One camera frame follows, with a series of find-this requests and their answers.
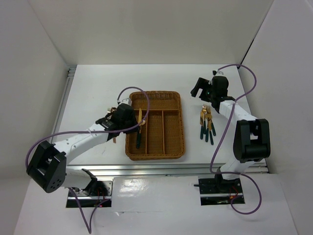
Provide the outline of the gold knife green handle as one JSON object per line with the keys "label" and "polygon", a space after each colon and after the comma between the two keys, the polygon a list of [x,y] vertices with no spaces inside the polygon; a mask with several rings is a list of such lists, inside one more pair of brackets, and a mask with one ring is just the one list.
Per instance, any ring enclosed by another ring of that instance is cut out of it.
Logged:
{"label": "gold knife green handle", "polygon": [[139,108],[139,113],[138,113],[138,133],[141,133],[141,121],[142,121],[142,109]]}
{"label": "gold knife green handle", "polygon": [[201,125],[201,132],[200,132],[200,139],[203,139],[203,136],[205,134],[205,114],[206,110],[202,108],[200,112],[200,125]]}

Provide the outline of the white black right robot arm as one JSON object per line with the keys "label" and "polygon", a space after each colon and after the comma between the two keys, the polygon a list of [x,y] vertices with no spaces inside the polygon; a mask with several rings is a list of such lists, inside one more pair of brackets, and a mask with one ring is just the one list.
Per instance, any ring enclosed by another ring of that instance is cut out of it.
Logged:
{"label": "white black right robot arm", "polygon": [[219,192],[234,185],[250,166],[270,156],[269,123],[266,119],[250,115],[228,95],[229,81],[223,75],[214,75],[211,80],[199,78],[190,94],[209,102],[219,114],[235,126],[233,154],[215,173],[213,186]]}

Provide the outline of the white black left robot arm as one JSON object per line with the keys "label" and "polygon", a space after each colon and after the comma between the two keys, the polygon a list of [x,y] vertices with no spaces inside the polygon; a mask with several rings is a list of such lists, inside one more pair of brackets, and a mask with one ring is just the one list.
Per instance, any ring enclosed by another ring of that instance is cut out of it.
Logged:
{"label": "white black left robot arm", "polygon": [[89,170],[70,169],[68,164],[88,150],[104,144],[120,133],[138,130],[135,111],[130,104],[120,103],[116,109],[97,120],[87,131],[66,140],[37,145],[26,173],[46,192],[60,187],[79,189],[85,195],[96,193],[103,187]]}

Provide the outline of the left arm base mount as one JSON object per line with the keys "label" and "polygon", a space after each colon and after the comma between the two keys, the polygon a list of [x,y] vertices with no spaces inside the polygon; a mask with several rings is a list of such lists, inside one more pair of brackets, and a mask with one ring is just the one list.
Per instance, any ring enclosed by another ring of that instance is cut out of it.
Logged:
{"label": "left arm base mount", "polygon": [[98,179],[87,169],[67,169],[63,187],[68,188],[67,208],[112,206],[113,179]]}

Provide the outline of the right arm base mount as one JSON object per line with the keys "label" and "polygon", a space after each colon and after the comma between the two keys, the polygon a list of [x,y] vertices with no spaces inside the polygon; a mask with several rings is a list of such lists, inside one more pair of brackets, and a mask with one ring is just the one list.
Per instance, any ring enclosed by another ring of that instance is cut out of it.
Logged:
{"label": "right arm base mount", "polygon": [[244,204],[245,199],[240,179],[231,180],[230,183],[218,182],[217,179],[198,179],[194,187],[199,189],[202,206]]}

